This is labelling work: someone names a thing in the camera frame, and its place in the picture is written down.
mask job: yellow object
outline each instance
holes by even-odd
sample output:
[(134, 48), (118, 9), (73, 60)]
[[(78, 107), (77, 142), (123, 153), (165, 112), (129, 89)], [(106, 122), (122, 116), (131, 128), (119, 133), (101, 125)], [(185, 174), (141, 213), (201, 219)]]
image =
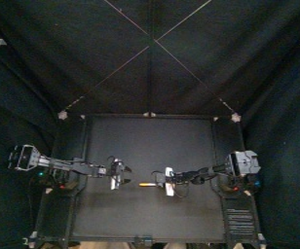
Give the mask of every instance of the yellow object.
[(139, 187), (157, 187), (155, 183), (139, 183)]

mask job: black ceiling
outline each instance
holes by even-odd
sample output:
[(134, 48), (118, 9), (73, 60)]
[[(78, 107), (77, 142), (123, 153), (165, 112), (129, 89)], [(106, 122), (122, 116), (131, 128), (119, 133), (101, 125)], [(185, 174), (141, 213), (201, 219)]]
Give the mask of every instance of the black ceiling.
[(300, 1), (8, 0), (0, 32), (56, 112), (228, 115), (300, 45)]

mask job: black curtain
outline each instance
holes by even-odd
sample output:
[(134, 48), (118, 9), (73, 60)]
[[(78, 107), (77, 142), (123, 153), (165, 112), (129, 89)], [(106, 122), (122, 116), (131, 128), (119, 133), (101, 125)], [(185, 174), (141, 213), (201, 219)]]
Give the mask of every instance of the black curtain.
[(0, 47), (0, 248), (22, 248), (32, 230), (38, 189), (28, 184), (34, 172), (8, 170), (15, 145), (35, 144), (50, 154), (56, 120), (52, 107), (35, 89), (31, 74), (10, 46)]
[(273, 248), (300, 248), (300, 46), (260, 91), (245, 116), (245, 138), (262, 166), (262, 230)]

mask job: wire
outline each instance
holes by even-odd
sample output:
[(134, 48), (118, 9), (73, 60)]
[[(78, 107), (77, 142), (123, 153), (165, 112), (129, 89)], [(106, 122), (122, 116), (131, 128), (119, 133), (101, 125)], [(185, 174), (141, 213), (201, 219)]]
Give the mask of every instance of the wire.
[(201, 5), (201, 7), (191, 13), (191, 14), (189, 14), (187, 15), (187, 17), (182, 20), (182, 21), (179, 21), (178, 23), (177, 23), (177, 25), (157, 39), (157, 41), (159, 41), (162, 38), (165, 38), (165, 36), (166, 35), (169, 35), (169, 33), (171, 33), (171, 31), (191, 17), (191, 16), (194, 16), (194, 14), (197, 14), (198, 13), (198, 11), (201, 11), (201, 9), (205, 7), (205, 6), (207, 6), (207, 4), (211, 2), (213, 0), (209, 0), (206, 3), (203, 3), (202, 5)]
[(114, 72), (98, 83), (94, 87), (65, 108), (63, 111), (69, 110), (75, 106), (75, 104), (89, 95), (93, 91), (134, 61), (134, 59), (149, 49), (146, 46), (119, 67), (114, 70)]
[(171, 186), (173, 186), (173, 190), (174, 190), (175, 195), (177, 195), (179, 198), (186, 198), (187, 195), (189, 195), (189, 183), (185, 183), (185, 184), (183, 184), (183, 186), (185, 186), (185, 188), (186, 188), (186, 193), (185, 193), (183, 196), (181, 196), (181, 195), (177, 193), (177, 191), (175, 191), (175, 184), (171, 183)]
[(185, 64), (178, 60), (178, 58), (173, 55), (173, 53), (166, 49), (166, 47), (158, 42), (158, 40), (154, 40), (154, 41), (159, 45), (159, 47), (165, 50), (165, 52), (171, 56), (171, 58), (175, 60), (175, 62), (185, 68), (185, 70), (194, 77), (194, 79), (198, 81), (198, 83), (202, 84), (202, 85), (205, 85), (205, 87), (207, 88), (209, 93), (219, 100), (219, 102), (229, 109), (229, 111), (232, 113), (236, 113), (236, 111), (228, 105), (228, 103), (224, 101), (224, 99), (210, 90), (209, 85), (195, 76), (195, 74), (190, 71), (190, 69), (185, 66)]

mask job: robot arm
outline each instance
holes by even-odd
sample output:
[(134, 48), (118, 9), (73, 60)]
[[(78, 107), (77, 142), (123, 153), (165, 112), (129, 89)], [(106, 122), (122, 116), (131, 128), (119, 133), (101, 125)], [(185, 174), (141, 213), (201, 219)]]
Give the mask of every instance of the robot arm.
[(75, 172), (87, 177), (102, 178), (111, 177), (111, 189), (117, 190), (122, 183), (130, 180), (125, 179), (125, 172), (131, 172), (131, 169), (125, 166), (119, 159), (114, 159), (110, 168), (103, 165), (86, 162), (83, 160), (56, 160), (42, 155), (32, 145), (16, 146), (8, 159), (8, 168), (19, 171), (31, 171), (38, 166), (54, 170)]
[(195, 171), (183, 172), (174, 172), (174, 170), (167, 167), (166, 173), (154, 171), (153, 173), (155, 173), (155, 183), (141, 183), (139, 186), (166, 186), (167, 196), (174, 196), (175, 185), (183, 185), (189, 183), (201, 185), (218, 175), (225, 175), (233, 180), (229, 182), (228, 190), (237, 190), (236, 188), (238, 187), (241, 189), (246, 189), (248, 186), (258, 188), (260, 182), (257, 173), (260, 169), (261, 167), (257, 161), (257, 154), (254, 152), (234, 152), (226, 157), (225, 164), (217, 165), (214, 167), (202, 167)]

